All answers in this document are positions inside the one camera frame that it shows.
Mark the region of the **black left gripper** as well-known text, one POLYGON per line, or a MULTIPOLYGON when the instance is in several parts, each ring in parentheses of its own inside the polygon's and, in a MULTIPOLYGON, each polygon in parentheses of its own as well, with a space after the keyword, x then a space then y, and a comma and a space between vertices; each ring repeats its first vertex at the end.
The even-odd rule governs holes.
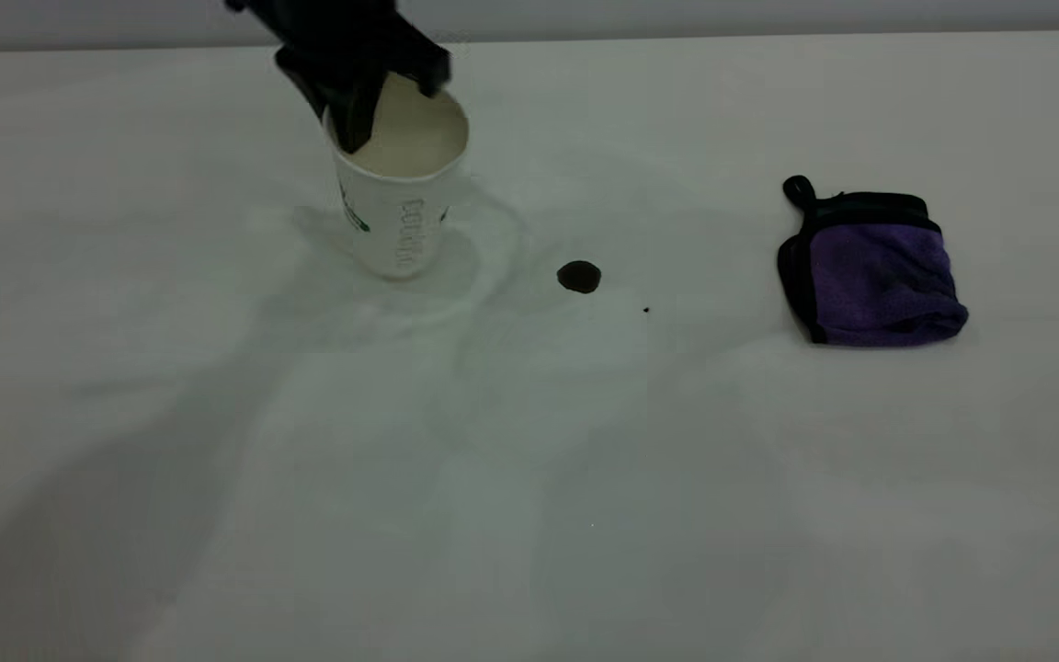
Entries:
POLYGON ((395 1, 227 1, 225 8, 251 14, 279 39, 279 71, 319 121, 333 105, 335 142, 344 154, 370 141, 388 73, 415 80, 426 97, 452 79, 450 52, 395 1))

